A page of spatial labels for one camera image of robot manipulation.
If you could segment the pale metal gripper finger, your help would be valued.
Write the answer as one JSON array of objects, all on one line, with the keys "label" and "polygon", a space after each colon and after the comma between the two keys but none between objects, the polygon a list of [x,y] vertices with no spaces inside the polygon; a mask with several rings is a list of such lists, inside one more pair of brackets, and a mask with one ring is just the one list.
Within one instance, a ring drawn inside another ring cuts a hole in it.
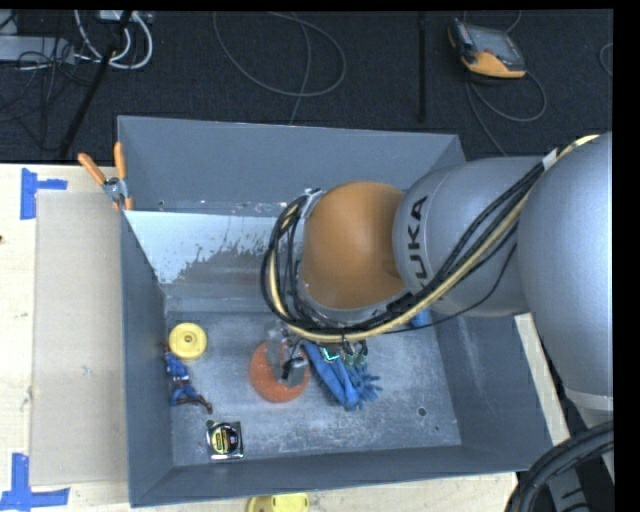
[{"label": "pale metal gripper finger", "polygon": [[304,356],[295,356],[283,366],[283,380],[286,386],[306,386],[309,379],[309,360]]},{"label": "pale metal gripper finger", "polygon": [[273,371],[282,371],[290,359],[290,332],[282,322],[266,325],[266,359]]}]

